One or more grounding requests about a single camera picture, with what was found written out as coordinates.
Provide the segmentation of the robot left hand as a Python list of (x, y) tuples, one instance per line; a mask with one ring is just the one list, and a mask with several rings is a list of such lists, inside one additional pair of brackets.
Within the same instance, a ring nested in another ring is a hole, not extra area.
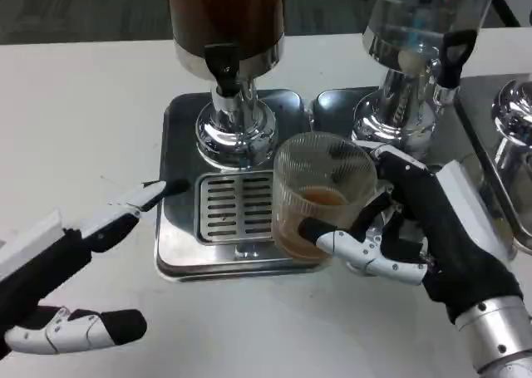
[(64, 225), (54, 211), (1, 247), (1, 356), (12, 352), (59, 355), (140, 340), (147, 322), (136, 309), (95, 312), (46, 306), (42, 299), (80, 272), (96, 253), (121, 243), (162, 199), (182, 194), (186, 179), (156, 180), (88, 220)]

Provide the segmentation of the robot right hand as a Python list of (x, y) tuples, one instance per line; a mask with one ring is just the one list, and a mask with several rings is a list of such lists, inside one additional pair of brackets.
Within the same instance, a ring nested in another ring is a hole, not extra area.
[(392, 191), (381, 191), (348, 229), (304, 218), (302, 238), (371, 276), (422, 285), (451, 322), (482, 302), (523, 300), (504, 245), (458, 162), (432, 173), (392, 145), (357, 145)]

